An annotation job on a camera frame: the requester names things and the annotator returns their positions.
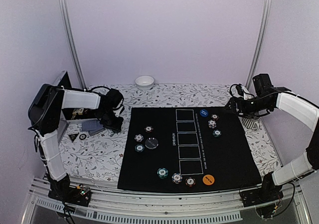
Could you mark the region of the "grey playing card deck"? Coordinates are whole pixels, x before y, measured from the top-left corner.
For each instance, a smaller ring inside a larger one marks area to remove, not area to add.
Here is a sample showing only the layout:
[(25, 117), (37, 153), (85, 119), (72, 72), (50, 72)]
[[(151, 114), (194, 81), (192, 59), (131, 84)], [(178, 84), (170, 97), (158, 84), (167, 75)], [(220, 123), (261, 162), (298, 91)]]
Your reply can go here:
[(90, 136), (103, 132), (105, 128), (98, 120), (89, 120), (82, 123), (82, 131), (87, 132)]

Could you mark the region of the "green chips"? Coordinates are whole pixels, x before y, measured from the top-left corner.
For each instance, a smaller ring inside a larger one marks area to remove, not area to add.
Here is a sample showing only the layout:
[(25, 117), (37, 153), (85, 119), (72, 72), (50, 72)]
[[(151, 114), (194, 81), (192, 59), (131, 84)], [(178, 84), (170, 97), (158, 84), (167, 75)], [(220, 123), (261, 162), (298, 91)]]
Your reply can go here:
[(215, 130), (213, 131), (213, 133), (212, 133), (212, 135), (213, 135), (214, 137), (220, 137), (221, 134), (222, 134), (222, 132), (221, 132), (220, 130), (218, 130), (218, 129), (215, 129)]
[(136, 152), (143, 152), (145, 147), (142, 144), (138, 144), (135, 146), (135, 151)]
[(159, 168), (157, 170), (157, 175), (159, 178), (164, 179), (168, 176), (168, 170), (166, 168)]

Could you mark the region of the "blue small blind button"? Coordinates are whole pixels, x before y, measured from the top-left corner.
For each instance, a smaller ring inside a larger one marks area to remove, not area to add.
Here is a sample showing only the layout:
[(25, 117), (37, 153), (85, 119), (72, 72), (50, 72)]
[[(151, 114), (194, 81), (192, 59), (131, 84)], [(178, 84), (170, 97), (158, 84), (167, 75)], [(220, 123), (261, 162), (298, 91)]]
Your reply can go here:
[(206, 109), (201, 109), (200, 112), (199, 112), (199, 114), (200, 114), (202, 117), (208, 117), (209, 112), (208, 112), (208, 110), (206, 110)]

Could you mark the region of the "black dealer button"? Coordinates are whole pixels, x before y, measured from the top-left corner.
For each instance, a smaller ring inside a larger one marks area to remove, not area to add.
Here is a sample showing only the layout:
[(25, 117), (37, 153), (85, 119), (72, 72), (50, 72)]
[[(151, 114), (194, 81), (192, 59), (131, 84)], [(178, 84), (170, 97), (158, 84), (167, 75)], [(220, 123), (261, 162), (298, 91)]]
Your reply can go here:
[(159, 142), (154, 137), (149, 137), (148, 139), (145, 140), (145, 147), (147, 149), (150, 149), (150, 150), (155, 149), (158, 147), (158, 145), (159, 145)]

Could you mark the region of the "red white poker chips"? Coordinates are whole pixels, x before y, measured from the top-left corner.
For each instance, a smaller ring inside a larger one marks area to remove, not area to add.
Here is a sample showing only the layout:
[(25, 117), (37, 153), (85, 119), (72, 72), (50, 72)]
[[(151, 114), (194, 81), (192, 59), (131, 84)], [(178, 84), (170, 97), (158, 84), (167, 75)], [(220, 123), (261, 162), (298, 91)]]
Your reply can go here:
[(148, 125), (145, 127), (145, 132), (149, 133), (149, 132), (152, 132), (153, 131), (153, 127)]

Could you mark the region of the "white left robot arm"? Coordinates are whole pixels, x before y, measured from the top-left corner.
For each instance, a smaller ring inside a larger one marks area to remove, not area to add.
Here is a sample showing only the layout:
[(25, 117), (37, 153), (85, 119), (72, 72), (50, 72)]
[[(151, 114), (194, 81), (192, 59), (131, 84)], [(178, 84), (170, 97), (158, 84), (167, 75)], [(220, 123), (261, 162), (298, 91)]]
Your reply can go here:
[(40, 150), (47, 173), (54, 181), (67, 176), (59, 152), (57, 130), (62, 109), (84, 108), (93, 111), (104, 128), (114, 133), (121, 131), (123, 118), (123, 95), (116, 89), (109, 89), (103, 95), (93, 90), (66, 89), (44, 84), (35, 96), (28, 110), (31, 122), (29, 130), (34, 131), (40, 140)]

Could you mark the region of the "orange big blind button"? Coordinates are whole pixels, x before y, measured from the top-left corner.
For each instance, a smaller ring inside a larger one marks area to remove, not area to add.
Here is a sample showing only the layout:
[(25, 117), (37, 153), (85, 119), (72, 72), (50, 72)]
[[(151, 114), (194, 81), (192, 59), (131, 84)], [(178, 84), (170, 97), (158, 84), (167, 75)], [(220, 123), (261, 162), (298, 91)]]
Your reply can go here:
[(215, 178), (210, 174), (206, 174), (203, 176), (202, 181), (205, 185), (211, 186), (214, 184)]

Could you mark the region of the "blue peach poker chip stack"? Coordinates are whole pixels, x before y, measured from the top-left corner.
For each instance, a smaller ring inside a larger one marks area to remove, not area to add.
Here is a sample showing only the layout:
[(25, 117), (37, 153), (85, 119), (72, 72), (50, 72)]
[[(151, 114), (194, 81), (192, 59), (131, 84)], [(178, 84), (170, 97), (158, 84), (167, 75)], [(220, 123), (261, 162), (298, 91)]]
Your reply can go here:
[(174, 173), (171, 177), (171, 180), (175, 184), (179, 184), (182, 182), (182, 175), (179, 173)]

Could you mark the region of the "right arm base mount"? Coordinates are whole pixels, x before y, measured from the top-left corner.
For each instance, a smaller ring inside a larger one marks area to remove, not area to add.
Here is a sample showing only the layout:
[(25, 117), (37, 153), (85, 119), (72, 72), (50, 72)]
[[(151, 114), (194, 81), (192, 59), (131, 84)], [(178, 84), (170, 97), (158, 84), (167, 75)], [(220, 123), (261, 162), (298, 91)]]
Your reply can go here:
[(272, 219), (282, 204), (284, 197), (282, 185), (274, 188), (260, 187), (246, 191), (239, 191), (244, 207), (256, 206), (272, 202), (272, 204), (258, 207), (256, 213), (262, 219)]

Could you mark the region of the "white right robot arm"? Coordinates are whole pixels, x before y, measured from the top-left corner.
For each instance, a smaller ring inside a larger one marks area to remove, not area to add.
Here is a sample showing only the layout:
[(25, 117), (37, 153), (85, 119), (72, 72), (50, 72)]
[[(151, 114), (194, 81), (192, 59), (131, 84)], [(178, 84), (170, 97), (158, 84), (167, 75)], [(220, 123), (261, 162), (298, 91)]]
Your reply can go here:
[(284, 166), (263, 178), (258, 198), (268, 202), (277, 186), (302, 179), (319, 169), (319, 107), (285, 87), (275, 87), (268, 74), (253, 77), (255, 93), (234, 84), (225, 108), (244, 118), (265, 118), (265, 125), (277, 145)]

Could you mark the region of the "blue peach chips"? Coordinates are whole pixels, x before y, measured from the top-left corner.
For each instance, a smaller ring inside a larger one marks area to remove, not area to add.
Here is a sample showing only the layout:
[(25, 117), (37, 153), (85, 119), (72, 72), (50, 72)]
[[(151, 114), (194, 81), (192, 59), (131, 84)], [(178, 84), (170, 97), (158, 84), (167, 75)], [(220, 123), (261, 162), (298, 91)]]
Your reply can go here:
[(135, 135), (135, 141), (136, 142), (142, 142), (144, 139), (143, 135), (142, 134), (137, 134)]

